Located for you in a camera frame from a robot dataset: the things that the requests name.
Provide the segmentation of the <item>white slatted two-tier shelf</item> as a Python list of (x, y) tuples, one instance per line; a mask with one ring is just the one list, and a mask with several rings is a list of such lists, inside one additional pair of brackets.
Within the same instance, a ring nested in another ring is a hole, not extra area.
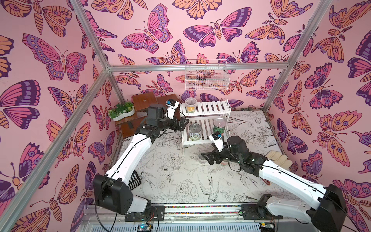
[[(186, 111), (185, 103), (181, 103), (179, 107), (180, 112), (185, 114), (185, 117), (189, 120), (189, 124), (182, 132), (182, 149), (194, 145), (211, 144), (212, 141), (209, 139), (209, 136), (214, 129), (214, 120), (222, 118), (228, 121), (231, 114), (231, 107), (227, 100), (198, 102), (196, 111), (193, 113)], [(199, 140), (190, 139), (189, 127), (194, 123), (201, 125), (201, 138)]]

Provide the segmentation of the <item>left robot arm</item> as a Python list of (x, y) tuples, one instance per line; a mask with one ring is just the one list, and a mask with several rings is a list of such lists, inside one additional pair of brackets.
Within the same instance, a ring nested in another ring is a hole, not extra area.
[(104, 175), (96, 175), (93, 180), (95, 205), (120, 215), (129, 213), (149, 213), (148, 199), (133, 195), (129, 182), (142, 156), (154, 141), (167, 129), (183, 131), (189, 123), (186, 117), (177, 118), (176, 110), (180, 103), (169, 99), (166, 105), (151, 104), (147, 117), (136, 129), (130, 144), (117, 162)]

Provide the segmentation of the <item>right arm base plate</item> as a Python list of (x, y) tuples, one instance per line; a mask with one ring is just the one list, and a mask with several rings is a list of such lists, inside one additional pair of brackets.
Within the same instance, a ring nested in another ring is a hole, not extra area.
[(273, 215), (266, 206), (258, 204), (247, 204), (241, 205), (241, 209), (238, 214), (243, 217), (244, 220), (273, 220), (283, 219), (283, 216)]

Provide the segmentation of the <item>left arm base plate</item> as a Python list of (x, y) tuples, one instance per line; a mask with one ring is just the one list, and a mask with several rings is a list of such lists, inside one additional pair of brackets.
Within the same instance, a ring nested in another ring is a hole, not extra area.
[(154, 205), (149, 207), (142, 213), (127, 212), (125, 215), (125, 222), (148, 222), (148, 221), (164, 221), (165, 206)]

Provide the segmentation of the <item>seed jar with yellow seeds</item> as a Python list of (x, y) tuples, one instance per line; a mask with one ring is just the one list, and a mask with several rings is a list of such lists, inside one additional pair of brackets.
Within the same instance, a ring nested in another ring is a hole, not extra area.
[(185, 108), (188, 113), (194, 113), (196, 112), (196, 107), (197, 107), (198, 101), (193, 98), (189, 97), (185, 100)]

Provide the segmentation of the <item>green watermelon can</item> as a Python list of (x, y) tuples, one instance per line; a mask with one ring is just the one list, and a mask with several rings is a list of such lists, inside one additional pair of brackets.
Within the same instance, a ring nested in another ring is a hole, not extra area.
[(226, 127), (226, 121), (222, 117), (218, 117), (213, 120), (213, 133), (219, 132), (222, 136), (224, 135), (225, 132), (225, 127)]

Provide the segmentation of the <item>seed jar with dark seeds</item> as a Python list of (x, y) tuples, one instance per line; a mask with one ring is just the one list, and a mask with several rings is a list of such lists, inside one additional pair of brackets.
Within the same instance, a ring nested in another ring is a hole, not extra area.
[(201, 154), (198, 157), (199, 157), (199, 162), (201, 164), (207, 164), (208, 163), (208, 161)]

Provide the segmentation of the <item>seed jar with red seeds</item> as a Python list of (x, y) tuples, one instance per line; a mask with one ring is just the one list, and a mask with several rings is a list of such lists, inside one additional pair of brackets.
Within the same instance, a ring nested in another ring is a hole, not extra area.
[(220, 163), (220, 165), (228, 166), (228, 160), (227, 159), (223, 159), (222, 162)]

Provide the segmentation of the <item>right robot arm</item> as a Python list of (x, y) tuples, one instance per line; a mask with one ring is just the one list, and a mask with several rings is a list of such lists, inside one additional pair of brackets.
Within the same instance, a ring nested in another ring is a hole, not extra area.
[(225, 142), (218, 133), (209, 137), (214, 150), (201, 156), (210, 164), (222, 161), (237, 163), (241, 171), (274, 183), (294, 194), (299, 200), (280, 199), (264, 194), (252, 206), (243, 206), (242, 215), (247, 219), (294, 218), (308, 222), (320, 232), (339, 232), (347, 217), (348, 209), (341, 190), (306, 180), (275, 164), (266, 156), (249, 151), (245, 140), (232, 136)]

